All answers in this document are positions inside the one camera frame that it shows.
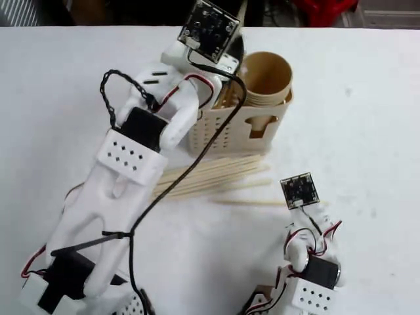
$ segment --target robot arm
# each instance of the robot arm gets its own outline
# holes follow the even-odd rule
[[[209,12],[212,19],[205,23],[200,35],[201,26],[197,28],[196,25],[201,24],[196,24],[194,19],[201,21]],[[165,53],[165,56],[173,54],[173,57],[168,58],[167,63],[154,62],[142,68],[135,78],[139,87],[133,86],[128,101],[116,115],[104,94],[106,80],[110,74],[119,74],[132,84],[134,82],[117,70],[104,76],[101,93],[113,128],[108,131],[83,187],[73,193],[75,200],[66,204],[64,214],[47,242],[47,271],[43,277],[31,274],[21,291],[22,304],[35,313],[44,314],[47,310],[53,315],[111,314],[133,294],[116,272],[129,247],[132,227],[147,208],[167,165],[167,158],[160,150],[171,150],[181,141],[196,122],[203,99],[208,99],[207,106],[211,107],[222,87],[217,75],[192,67],[185,56],[194,49],[210,58],[214,62],[212,67],[216,68],[215,63],[222,58],[239,24],[202,0],[198,0],[192,15],[193,18],[188,19],[190,24],[184,27],[178,39],[182,45],[174,45]],[[195,28],[190,32],[194,38],[187,35],[188,28]],[[209,33],[207,28],[220,30]],[[197,40],[205,41],[207,45],[200,47]],[[194,77],[201,78],[201,83],[189,79],[191,72]],[[153,102],[144,96],[142,89],[152,96]],[[121,183],[122,192],[116,193],[116,186]],[[97,240],[69,246],[94,219],[102,221],[101,236],[105,237],[98,236]],[[101,250],[96,264],[75,252],[83,246],[99,243]]]
[[[241,315],[328,315],[335,302],[334,288],[344,284],[334,240],[341,221],[332,223],[310,173],[281,184],[293,221],[283,246],[284,259],[290,264],[279,267],[271,289],[256,288]]]

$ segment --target white tabletop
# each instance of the white tabletop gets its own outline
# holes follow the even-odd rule
[[[64,194],[87,176],[104,138],[102,74],[116,68],[135,75],[178,32],[0,28],[2,314],[28,313],[15,300],[20,269],[49,237]],[[312,172],[332,216],[344,221],[338,236],[348,283],[336,314],[417,313],[420,31],[244,34],[247,52],[278,53],[294,71],[295,100],[266,157],[268,176]],[[128,86],[111,79],[107,91],[117,107]],[[172,165],[192,160],[181,149],[170,156]],[[264,191],[282,198],[277,185]],[[273,283],[288,219],[282,208],[221,206],[206,198],[162,202],[136,233],[138,285],[158,315],[233,315],[256,284]],[[94,224],[82,239],[99,231]]]

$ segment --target stack of paper cups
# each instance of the stack of paper cups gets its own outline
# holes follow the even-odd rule
[[[269,108],[284,103],[290,92],[293,73],[283,57],[272,52],[255,52],[243,61],[241,77],[247,86],[245,105]],[[267,115],[252,117],[252,130],[265,130],[271,120],[272,116]]]

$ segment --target ventilation hole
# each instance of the ventilation hole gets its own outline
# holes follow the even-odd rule
[[[159,75],[168,75],[167,72],[154,72],[152,73],[152,75],[154,75],[155,77],[159,76]]]
[[[159,83],[159,80],[146,80],[143,81],[143,84],[157,84]]]

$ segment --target circuit board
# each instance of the circuit board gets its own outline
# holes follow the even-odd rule
[[[280,181],[289,210],[320,202],[310,173]]]
[[[198,0],[178,40],[217,63],[238,28],[239,20],[209,1]]]

